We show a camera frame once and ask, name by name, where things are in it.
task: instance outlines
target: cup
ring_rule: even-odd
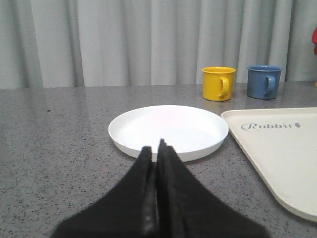
[[[247,95],[257,99],[276,98],[282,68],[273,65],[248,67]]]
[[[226,101],[231,98],[234,72],[230,67],[206,67],[203,71],[203,98]]]

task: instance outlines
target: mug handle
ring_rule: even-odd
[[[223,98],[229,93],[229,79],[221,77],[220,80],[222,81],[222,93],[219,96]]]
[[[264,93],[265,96],[271,94],[275,88],[275,78],[273,76],[267,75],[266,80],[267,80],[267,89],[266,89],[266,92]]]

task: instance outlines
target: curtain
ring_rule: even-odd
[[[206,66],[316,80],[316,0],[0,0],[0,88],[200,84]]]

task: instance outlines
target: gray countertop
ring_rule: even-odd
[[[0,237],[49,237],[58,222],[115,186],[135,159],[115,147],[107,128],[126,111],[169,104],[218,115],[232,109],[317,107],[312,81],[280,83],[272,100],[247,97],[246,84],[236,84],[225,102],[201,95],[201,85],[0,89]],[[217,151],[186,166],[273,238],[317,237],[317,223],[293,215],[273,198],[230,134]]]

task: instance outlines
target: tray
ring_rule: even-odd
[[[138,157],[143,146],[151,146],[156,162],[160,139],[174,147],[184,162],[196,160],[218,149],[229,128],[220,116],[179,105],[138,108],[117,116],[108,132],[122,152]]]
[[[275,199],[317,222],[317,108],[232,110],[221,116]]]

